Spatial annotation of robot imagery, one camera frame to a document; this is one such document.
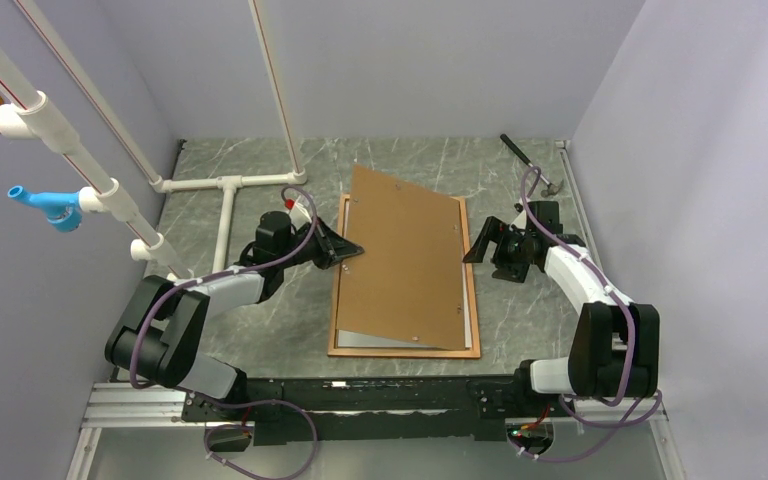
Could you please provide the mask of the brown backing board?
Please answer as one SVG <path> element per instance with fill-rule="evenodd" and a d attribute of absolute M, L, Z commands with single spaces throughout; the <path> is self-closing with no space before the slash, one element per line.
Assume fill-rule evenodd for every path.
<path fill-rule="evenodd" d="M 345 221 L 337 347 L 467 349 L 460 202 L 356 165 Z"/>

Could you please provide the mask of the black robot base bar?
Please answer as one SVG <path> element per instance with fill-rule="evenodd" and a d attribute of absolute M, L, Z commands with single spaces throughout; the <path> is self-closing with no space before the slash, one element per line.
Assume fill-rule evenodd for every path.
<path fill-rule="evenodd" d="M 561 413 L 553 395 L 532 392 L 522 369 L 512 374 L 354 378 L 251 378 L 252 407 L 226 411 L 186 399 L 186 423 L 244 421 L 257 446 L 321 441 L 467 437 L 503 441 L 543 427 Z"/>

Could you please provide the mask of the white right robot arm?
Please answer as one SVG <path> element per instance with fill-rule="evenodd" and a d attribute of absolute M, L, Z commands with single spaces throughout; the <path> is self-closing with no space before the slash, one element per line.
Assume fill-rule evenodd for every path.
<path fill-rule="evenodd" d="M 567 356 L 521 363 L 518 372 L 524 379 L 510 391 L 517 411 L 534 415 L 550 395 L 615 404 L 656 393 L 657 309 L 635 302 L 606 277 L 584 240 L 565 232 L 556 202 L 523 204 L 511 223 L 487 217 L 463 261 L 480 263 L 487 254 L 492 256 L 493 278 L 522 283 L 536 268 L 554 281 L 579 315 Z"/>

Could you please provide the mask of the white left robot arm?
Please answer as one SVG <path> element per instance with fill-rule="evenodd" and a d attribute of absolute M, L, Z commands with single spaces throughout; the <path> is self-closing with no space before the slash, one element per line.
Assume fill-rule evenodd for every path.
<path fill-rule="evenodd" d="M 200 352 L 207 321 L 269 300 L 290 267 L 327 270 L 363 252 L 317 217 L 267 212 L 228 268 L 188 281 L 142 279 L 106 342 L 105 359 L 150 384 L 206 395 L 218 417 L 235 419 L 247 406 L 247 375 Z"/>

